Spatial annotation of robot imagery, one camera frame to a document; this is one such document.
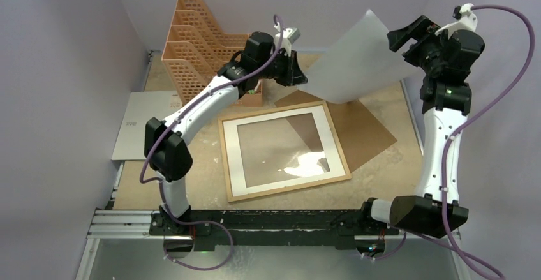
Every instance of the white bracket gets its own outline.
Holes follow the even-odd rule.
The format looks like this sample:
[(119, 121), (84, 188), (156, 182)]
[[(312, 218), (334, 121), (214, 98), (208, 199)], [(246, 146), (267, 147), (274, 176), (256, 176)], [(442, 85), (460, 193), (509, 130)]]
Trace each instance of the white bracket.
[[(278, 47), (278, 42), (280, 41), (280, 24), (274, 25), (274, 28), (278, 30), (278, 33), (274, 35), (274, 44)], [(288, 27), (284, 29), (282, 45), (280, 48), (284, 48), (288, 56), (291, 56), (292, 45), (297, 41), (299, 36), (300, 31), (297, 28)]]
[(442, 28), (439, 28), (436, 31), (436, 35), (439, 35), (445, 29), (449, 31), (449, 38), (451, 37), (451, 34), (453, 34), (457, 30), (465, 29), (475, 32), (477, 28), (477, 16), (473, 12), (471, 12), (471, 7), (473, 7), (472, 4), (462, 5), (460, 8), (461, 18), (454, 23), (447, 24)]

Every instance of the brown cardboard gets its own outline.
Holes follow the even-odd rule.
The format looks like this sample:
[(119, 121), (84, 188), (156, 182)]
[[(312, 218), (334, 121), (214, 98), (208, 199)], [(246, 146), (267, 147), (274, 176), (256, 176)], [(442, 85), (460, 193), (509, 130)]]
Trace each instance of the brown cardboard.
[[(308, 93), (295, 91), (274, 104), (277, 107), (285, 107), (320, 100)], [(396, 138), (360, 101), (352, 101), (341, 105), (327, 103), (327, 105), (351, 172), (396, 142)], [(317, 151), (318, 148), (321, 150), (319, 147), (321, 143), (314, 140), (313, 136), (311, 136), (313, 132), (306, 129), (307, 126), (310, 126), (306, 118), (299, 116), (287, 119), (312, 151)]]

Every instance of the wooden table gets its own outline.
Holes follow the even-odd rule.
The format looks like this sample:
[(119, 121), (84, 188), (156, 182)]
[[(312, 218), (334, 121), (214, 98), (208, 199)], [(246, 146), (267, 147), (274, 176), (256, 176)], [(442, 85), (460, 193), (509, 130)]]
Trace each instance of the wooden table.
[[(299, 55), (301, 68), (315, 62), (318, 55)], [(274, 102), (294, 92), (274, 81), (265, 83), (265, 106), (229, 107), (220, 115), (273, 108)], [(155, 56), (146, 91), (174, 90), (159, 56)], [(193, 139), (189, 146), (194, 159), (186, 176), (188, 200), (193, 209), (358, 209), (369, 197), (392, 200), (411, 195), (420, 177), (422, 155), (400, 83), (359, 99), (394, 135), (397, 142), (352, 172), (352, 179), (335, 184), (302, 189), (264, 198), (228, 203), (218, 135), (218, 118)], [(127, 161), (114, 204), (115, 210), (155, 210), (161, 203), (157, 182), (141, 185), (138, 176), (142, 161)]]

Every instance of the gray floor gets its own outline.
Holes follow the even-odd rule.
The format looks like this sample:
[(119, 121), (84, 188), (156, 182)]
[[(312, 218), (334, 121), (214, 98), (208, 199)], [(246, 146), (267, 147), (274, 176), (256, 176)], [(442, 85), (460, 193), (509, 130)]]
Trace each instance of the gray floor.
[[(420, 239), (408, 239), (392, 258), (360, 259), (356, 251), (333, 247), (235, 247), (231, 262), (218, 270), (198, 272), (163, 259), (162, 240), (102, 240), (90, 279), (459, 279), (450, 252)], [(399, 240), (388, 241), (389, 249)], [(191, 253), (185, 259), (199, 267), (219, 263), (227, 247)]]

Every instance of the glass pane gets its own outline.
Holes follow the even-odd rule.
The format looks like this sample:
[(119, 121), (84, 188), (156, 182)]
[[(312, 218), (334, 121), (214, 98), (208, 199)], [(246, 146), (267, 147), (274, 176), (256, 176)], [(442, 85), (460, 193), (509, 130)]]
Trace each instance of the glass pane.
[(312, 114), (243, 124), (237, 131), (247, 187), (330, 171)]

